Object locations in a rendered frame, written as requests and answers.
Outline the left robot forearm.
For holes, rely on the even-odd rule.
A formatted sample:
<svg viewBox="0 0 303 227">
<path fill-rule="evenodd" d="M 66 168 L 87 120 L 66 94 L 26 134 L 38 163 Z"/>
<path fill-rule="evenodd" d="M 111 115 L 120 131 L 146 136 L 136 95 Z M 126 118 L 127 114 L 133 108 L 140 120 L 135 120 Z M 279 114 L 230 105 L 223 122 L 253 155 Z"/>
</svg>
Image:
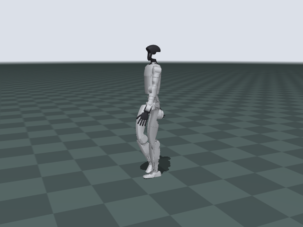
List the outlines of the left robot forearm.
<svg viewBox="0 0 303 227">
<path fill-rule="evenodd" d="M 152 87 L 152 93 L 149 94 L 147 106 L 146 106 L 146 111 L 150 111 L 151 107 L 153 106 L 154 99 L 156 98 L 157 95 L 157 88 L 155 86 Z"/>
</svg>

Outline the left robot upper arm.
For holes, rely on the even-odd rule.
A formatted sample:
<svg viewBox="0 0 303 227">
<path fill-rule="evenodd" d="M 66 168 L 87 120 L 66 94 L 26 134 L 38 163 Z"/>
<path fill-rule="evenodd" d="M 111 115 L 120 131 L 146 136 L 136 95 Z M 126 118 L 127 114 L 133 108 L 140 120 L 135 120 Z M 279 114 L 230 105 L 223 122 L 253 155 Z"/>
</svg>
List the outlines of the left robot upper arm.
<svg viewBox="0 0 303 227">
<path fill-rule="evenodd" d="M 158 89 L 160 74 L 161 74 L 161 68 L 158 66 L 153 66 L 152 68 L 152 86 L 148 88 L 148 91 L 152 93 L 152 87 L 155 86 Z"/>
</svg>

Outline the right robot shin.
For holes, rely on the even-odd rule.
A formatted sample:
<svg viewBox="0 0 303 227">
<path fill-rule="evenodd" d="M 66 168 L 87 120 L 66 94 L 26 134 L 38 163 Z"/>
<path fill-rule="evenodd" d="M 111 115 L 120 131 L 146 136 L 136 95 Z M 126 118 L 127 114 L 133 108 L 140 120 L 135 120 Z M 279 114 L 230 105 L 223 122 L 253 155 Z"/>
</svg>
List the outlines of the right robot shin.
<svg viewBox="0 0 303 227">
<path fill-rule="evenodd" d="M 137 143 L 138 143 L 138 146 L 139 146 L 140 150 L 142 151 L 142 153 L 146 157 L 147 161 L 149 162 L 149 164 L 152 165 L 151 164 L 151 159 L 150 159 L 150 153 L 149 153 L 149 143 L 146 142 L 144 144 L 141 144 L 141 143 L 139 143 L 139 141 L 137 141 Z"/>
</svg>

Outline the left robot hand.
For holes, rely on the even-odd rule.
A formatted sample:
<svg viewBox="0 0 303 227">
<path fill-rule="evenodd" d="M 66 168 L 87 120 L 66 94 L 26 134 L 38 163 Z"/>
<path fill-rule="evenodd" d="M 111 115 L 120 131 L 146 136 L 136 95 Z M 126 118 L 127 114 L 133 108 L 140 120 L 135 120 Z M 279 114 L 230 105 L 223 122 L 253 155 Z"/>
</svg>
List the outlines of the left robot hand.
<svg viewBox="0 0 303 227">
<path fill-rule="evenodd" d="M 146 109 L 146 107 L 145 107 L 145 109 Z M 151 109 L 150 109 L 150 111 L 148 112 L 148 111 L 146 111 L 144 109 L 144 112 L 141 114 L 141 115 L 139 115 L 136 119 L 138 119 L 139 117 L 140 117 L 140 119 L 139 119 L 139 121 L 138 121 L 138 123 L 137 124 L 139 124 L 139 122 L 140 122 L 140 120 L 141 120 L 141 122 L 140 122 L 140 125 L 142 124 L 142 126 L 144 125 L 144 122 L 145 122 L 145 125 L 144 126 L 146 126 L 146 123 L 147 123 L 147 120 L 148 120 L 148 114 L 150 113 L 150 111 L 151 111 Z M 146 121 L 145 121 L 146 120 Z M 143 123 L 142 123 L 142 121 L 143 121 Z"/>
</svg>

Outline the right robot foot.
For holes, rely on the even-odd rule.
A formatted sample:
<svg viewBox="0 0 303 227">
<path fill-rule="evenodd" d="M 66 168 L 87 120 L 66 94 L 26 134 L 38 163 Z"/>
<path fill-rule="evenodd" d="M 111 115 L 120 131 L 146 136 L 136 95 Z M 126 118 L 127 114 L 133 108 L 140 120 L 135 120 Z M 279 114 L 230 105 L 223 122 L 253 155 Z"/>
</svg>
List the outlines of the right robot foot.
<svg viewBox="0 0 303 227">
<path fill-rule="evenodd" d="M 159 164 L 159 162 L 158 162 Z M 152 171 L 152 165 L 148 165 L 147 169 L 146 169 L 146 172 L 149 173 Z"/>
</svg>

